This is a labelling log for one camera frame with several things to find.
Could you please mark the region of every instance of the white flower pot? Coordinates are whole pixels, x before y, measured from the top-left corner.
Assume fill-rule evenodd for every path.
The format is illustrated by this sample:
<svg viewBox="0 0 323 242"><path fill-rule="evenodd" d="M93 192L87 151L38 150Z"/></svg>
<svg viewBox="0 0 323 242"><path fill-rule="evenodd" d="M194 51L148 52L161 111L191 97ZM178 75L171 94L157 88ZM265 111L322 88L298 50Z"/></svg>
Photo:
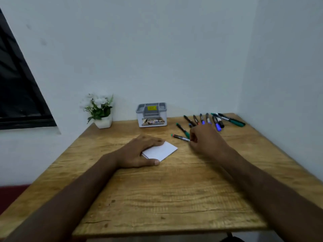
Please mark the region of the white flower pot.
<svg viewBox="0 0 323 242"><path fill-rule="evenodd" d="M94 120L94 123L100 129L109 128L112 124L112 114L107 117L103 117L101 120Z"/></svg>

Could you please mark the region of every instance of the marker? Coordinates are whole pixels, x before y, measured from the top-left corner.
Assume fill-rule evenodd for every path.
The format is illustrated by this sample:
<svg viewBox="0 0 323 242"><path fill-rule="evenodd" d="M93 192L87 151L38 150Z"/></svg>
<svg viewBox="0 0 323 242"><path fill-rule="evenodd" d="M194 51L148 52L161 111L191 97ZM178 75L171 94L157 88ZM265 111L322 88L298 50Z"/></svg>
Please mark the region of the marker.
<svg viewBox="0 0 323 242"><path fill-rule="evenodd" d="M235 121L234 119L227 118L227 117L225 117L225 116L220 116L220 115L218 115L218 114L213 114L213 113L211 113L211 114L212 114L212 115L214 115L215 117L221 118L221 119L223 119L223 120L230 121L232 124L235 124L236 126L240 126L240 127L243 127L243 126L244 126L244 124L242 124L242 123L240 123L240 122L237 122L237 121Z"/></svg>
<svg viewBox="0 0 323 242"><path fill-rule="evenodd" d="M224 128L224 124L223 124L221 118L217 117L216 119L218 120L220 127Z"/></svg>
<svg viewBox="0 0 323 242"><path fill-rule="evenodd" d="M218 114L219 116L222 116L222 117L225 117L225 118L228 118L228 119L230 119L230 120L233 120L233 121L236 121L236 122L238 122L238 123L241 123L242 125L244 125L245 126L245 123L244 122L242 122L242 121L238 121L238 120L236 120L236 119L234 119L234 118L230 118L230 117L228 117L228 116L225 116L224 114Z"/></svg>
<svg viewBox="0 0 323 242"><path fill-rule="evenodd" d="M204 122L204 118L203 118L203 115L202 114L200 114L200 118L201 118L202 125L204 125L205 122Z"/></svg>
<svg viewBox="0 0 323 242"><path fill-rule="evenodd" d="M221 127L219 126L219 121L218 119L216 118L216 116L213 116L213 121L214 121L214 124L216 125L216 129L218 130L218 132L221 131Z"/></svg>
<svg viewBox="0 0 323 242"><path fill-rule="evenodd" d="M206 118L206 121L207 121L209 124L211 124L211 125L212 125L212 123L211 123L211 121L210 121L210 118L209 118L209 113L207 113L207 114L205 115L205 118Z"/></svg>
<svg viewBox="0 0 323 242"><path fill-rule="evenodd" d="M199 121L197 120L197 118L196 118L196 116L195 116L195 115L193 115L193 118L194 118L194 120L195 120L196 124L197 124L197 125L199 125L200 123L199 123Z"/></svg>
<svg viewBox="0 0 323 242"><path fill-rule="evenodd" d="M189 134L187 131L185 131L185 130L183 129L183 127L181 127L181 126L180 126L180 124L176 123L176 126L177 126L180 130L182 130L182 131L183 131L183 133L185 133L185 136L186 136L188 139L190 138L190 134Z"/></svg>
<svg viewBox="0 0 323 242"><path fill-rule="evenodd" d="M181 137L179 135L171 134L171 136L174 137L174 138L178 138L178 139L184 140L186 142L189 142L190 141L188 138Z"/></svg>
<svg viewBox="0 0 323 242"><path fill-rule="evenodd" d="M192 122L186 115L184 115L184 118L192 124L192 126L196 126L196 124L194 122Z"/></svg>

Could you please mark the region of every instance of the forearm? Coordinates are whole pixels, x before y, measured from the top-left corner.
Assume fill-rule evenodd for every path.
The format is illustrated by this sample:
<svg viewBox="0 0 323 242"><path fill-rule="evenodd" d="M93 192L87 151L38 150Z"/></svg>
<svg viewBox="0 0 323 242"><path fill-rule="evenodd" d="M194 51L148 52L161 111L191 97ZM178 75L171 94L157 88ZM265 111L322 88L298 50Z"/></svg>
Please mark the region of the forearm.
<svg viewBox="0 0 323 242"><path fill-rule="evenodd" d="M230 150L219 161L285 241L323 241L323 210Z"/></svg>
<svg viewBox="0 0 323 242"><path fill-rule="evenodd" d="M116 169L115 152L104 155L28 217L5 241L54 242L67 239Z"/></svg>

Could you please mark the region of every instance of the yellow label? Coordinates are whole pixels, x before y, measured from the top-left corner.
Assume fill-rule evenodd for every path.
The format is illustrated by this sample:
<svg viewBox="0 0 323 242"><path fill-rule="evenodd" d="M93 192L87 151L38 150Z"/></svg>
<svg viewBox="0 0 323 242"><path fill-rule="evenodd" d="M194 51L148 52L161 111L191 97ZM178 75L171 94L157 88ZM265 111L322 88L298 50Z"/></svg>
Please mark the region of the yellow label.
<svg viewBox="0 0 323 242"><path fill-rule="evenodd" d="M147 106L148 110L157 110L157 106Z"/></svg>

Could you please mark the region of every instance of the hand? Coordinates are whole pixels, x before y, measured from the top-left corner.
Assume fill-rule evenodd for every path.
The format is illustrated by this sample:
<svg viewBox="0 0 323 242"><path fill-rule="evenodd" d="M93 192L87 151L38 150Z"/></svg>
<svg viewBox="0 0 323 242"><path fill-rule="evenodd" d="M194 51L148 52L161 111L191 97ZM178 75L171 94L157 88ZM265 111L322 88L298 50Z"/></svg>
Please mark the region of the hand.
<svg viewBox="0 0 323 242"><path fill-rule="evenodd" d="M134 168L145 166L157 166L159 160L146 159L141 155L141 152L152 146L161 146L165 140L148 135L139 135L137 138L132 139L122 148L116 151L117 165L119 168Z"/></svg>
<svg viewBox="0 0 323 242"><path fill-rule="evenodd" d="M231 147L211 124L197 125L190 130L190 146L212 159L225 158Z"/></svg>

